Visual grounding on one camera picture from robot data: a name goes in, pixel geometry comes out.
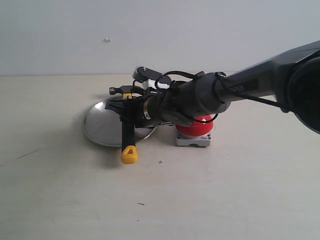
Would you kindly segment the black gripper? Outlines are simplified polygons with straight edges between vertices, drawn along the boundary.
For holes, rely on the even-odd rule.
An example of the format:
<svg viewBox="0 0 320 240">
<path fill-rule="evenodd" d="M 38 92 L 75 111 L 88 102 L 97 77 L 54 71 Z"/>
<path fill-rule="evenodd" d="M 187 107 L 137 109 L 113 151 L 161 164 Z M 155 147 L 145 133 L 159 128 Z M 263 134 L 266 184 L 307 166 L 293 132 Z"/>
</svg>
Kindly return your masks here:
<svg viewBox="0 0 320 240">
<path fill-rule="evenodd" d="M 123 130 L 133 127 L 151 129 L 165 124 L 161 116 L 163 99 L 163 93 L 125 99 L 109 98 L 104 108 L 115 113 L 123 113 L 119 115 Z"/>
</svg>

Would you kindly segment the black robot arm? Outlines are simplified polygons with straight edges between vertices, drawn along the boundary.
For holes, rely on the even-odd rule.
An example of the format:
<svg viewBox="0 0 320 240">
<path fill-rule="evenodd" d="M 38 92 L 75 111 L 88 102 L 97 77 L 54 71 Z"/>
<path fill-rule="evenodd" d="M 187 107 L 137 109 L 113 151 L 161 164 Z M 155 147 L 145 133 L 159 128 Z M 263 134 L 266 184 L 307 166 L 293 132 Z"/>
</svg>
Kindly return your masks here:
<svg viewBox="0 0 320 240">
<path fill-rule="evenodd" d="M 105 107 L 137 128 L 189 126 L 199 116 L 218 115 L 232 102 L 251 100 L 292 112 L 310 130 L 320 131 L 320 43 L 296 47 L 226 75 L 189 74 L 167 89 L 110 99 Z"/>
</svg>

